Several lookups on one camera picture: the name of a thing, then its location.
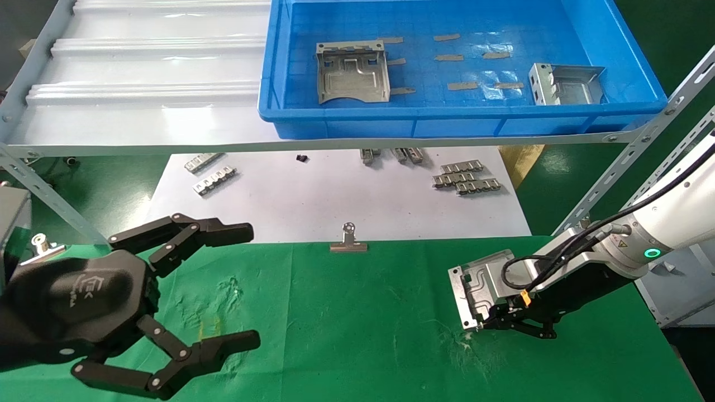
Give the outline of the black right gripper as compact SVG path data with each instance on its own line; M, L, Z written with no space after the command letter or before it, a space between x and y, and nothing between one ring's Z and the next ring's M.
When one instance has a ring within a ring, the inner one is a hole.
M603 263L587 263L546 289L531 294L527 307L521 296L517 297L516 304L493 305L480 325L483 330L517 331L541 340L554 340L557 338L554 325L562 317L634 281Z

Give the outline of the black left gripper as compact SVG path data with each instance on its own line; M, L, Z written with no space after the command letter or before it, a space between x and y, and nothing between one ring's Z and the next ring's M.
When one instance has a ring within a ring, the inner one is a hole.
M169 400L194 377L218 372L236 353L260 347L248 330L184 344L152 315L158 311L155 276L166 277L200 248L251 242L248 222L181 213L109 237L103 257L65 257L19 267L2 293L2 371L75 364L72 374L93 389ZM136 256L156 249L149 265ZM105 364L142 336L170 360L155 374Z

